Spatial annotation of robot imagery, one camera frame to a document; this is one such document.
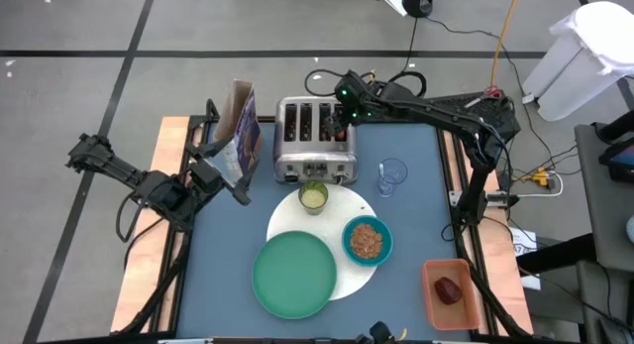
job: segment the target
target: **trash can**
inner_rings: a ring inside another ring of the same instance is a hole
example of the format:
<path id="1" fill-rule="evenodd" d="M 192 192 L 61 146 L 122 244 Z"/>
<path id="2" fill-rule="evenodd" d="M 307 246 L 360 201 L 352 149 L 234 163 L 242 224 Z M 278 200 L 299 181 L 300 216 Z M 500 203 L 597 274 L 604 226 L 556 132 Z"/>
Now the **trash can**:
<path id="1" fill-rule="evenodd" d="M 539 115 L 557 121 L 624 75 L 634 74 L 634 15 L 611 2 L 576 9 L 550 28 L 558 36 L 523 88 Z"/>

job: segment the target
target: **toaster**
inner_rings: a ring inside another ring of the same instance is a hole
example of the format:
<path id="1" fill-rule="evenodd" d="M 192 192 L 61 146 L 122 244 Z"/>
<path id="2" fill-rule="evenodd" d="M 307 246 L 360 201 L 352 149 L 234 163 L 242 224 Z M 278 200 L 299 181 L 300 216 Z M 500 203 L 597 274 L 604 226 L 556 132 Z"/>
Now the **toaster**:
<path id="1" fill-rule="evenodd" d="M 326 130 L 326 117 L 343 112 L 334 97 L 292 96 L 277 104 L 273 169 L 285 183 L 319 180 L 348 184 L 357 180 L 354 126 L 339 135 Z"/>

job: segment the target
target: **box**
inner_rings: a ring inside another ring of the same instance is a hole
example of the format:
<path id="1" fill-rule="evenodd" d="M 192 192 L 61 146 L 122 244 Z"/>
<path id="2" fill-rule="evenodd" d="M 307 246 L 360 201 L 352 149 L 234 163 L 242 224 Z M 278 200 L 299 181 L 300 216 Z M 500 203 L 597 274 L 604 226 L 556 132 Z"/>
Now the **box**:
<path id="1" fill-rule="evenodd" d="M 248 81 L 233 81 L 214 132 L 214 142 L 230 138 L 231 142 L 221 154 L 228 176 L 235 182 L 255 164 L 263 142 L 256 114 L 256 94 Z"/>

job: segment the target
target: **wooden table edge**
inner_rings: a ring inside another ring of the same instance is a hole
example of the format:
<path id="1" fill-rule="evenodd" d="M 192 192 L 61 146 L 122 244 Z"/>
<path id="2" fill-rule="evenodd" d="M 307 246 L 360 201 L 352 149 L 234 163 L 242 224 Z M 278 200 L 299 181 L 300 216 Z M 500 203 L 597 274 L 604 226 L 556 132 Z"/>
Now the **wooden table edge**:
<path id="1" fill-rule="evenodd" d="M 189 117 L 164 117 L 162 119 L 152 161 L 152 170 L 159 170 L 168 174 L 178 173 L 180 171 L 188 122 Z M 451 135 L 445 132 L 444 137 L 453 186 L 454 189 L 459 190 L 462 189 L 462 187 Z M 466 157 L 465 162 L 467 163 L 466 168 L 468 175 L 471 177 L 471 168 L 469 167 L 469 160 Z M 495 175 L 488 178 L 486 190 L 498 190 Z M 506 224 L 504 214 L 503 210 L 492 208 L 487 209 L 485 212 L 485 216 L 496 219 L 502 224 Z M 144 210 L 135 229 L 135 235 L 143 231 L 157 219 L 157 215 L 153 211 Z M 517 323 L 524 328 L 524 330 L 532 333 L 533 328 L 526 305 L 526 298 L 524 297 L 524 289 L 515 261 L 513 244 L 507 229 L 503 229 L 501 224 L 484 219 L 479 224 L 478 230 L 490 288 Z M 156 287 L 166 237 L 167 226 L 166 223 L 162 223 L 157 229 L 148 233 L 143 241 L 136 244 L 132 250 L 113 316 L 112 331 L 119 330 L 127 325 Z M 470 256 L 472 256 L 473 250 L 471 249 L 469 234 L 465 233 L 464 238 L 468 252 Z M 478 292 L 477 297 L 480 318 L 478 331 L 484 334 L 487 333 L 486 320 L 483 314 L 481 297 Z M 162 316 L 158 323 L 158 330 L 167 330 L 168 328 L 172 300 L 173 284 L 163 299 Z M 498 325 L 498 328 L 500 334 L 503 334 L 503 328 L 501 328 L 500 325 Z"/>

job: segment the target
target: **yellow cable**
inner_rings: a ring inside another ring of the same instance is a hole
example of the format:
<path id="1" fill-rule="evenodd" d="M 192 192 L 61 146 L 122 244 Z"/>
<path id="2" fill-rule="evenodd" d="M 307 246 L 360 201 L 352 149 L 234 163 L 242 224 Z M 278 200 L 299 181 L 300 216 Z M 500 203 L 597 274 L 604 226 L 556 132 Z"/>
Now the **yellow cable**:
<path id="1" fill-rule="evenodd" d="M 499 57 L 499 50 L 502 48 L 502 42 L 504 41 L 504 34 L 506 34 L 506 28 L 508 27 L 508 23 L 510 22 L 511 16 L 513 15 L 513 9 L 515 9 L 516 2 L 517 0 L 511 1 L 511 6 L 508 8 L 508 13 L 506 13 L 506 20 L 504 21 L 504 26 L 502 27 L 502 33 L 500 33 L 499 41 L 497 41 L 495 56 L 493 56 L 493 69 L 491 70 L 491 86 L 495 85 L 495 77 L 497 76 L 497 58 Z"/>

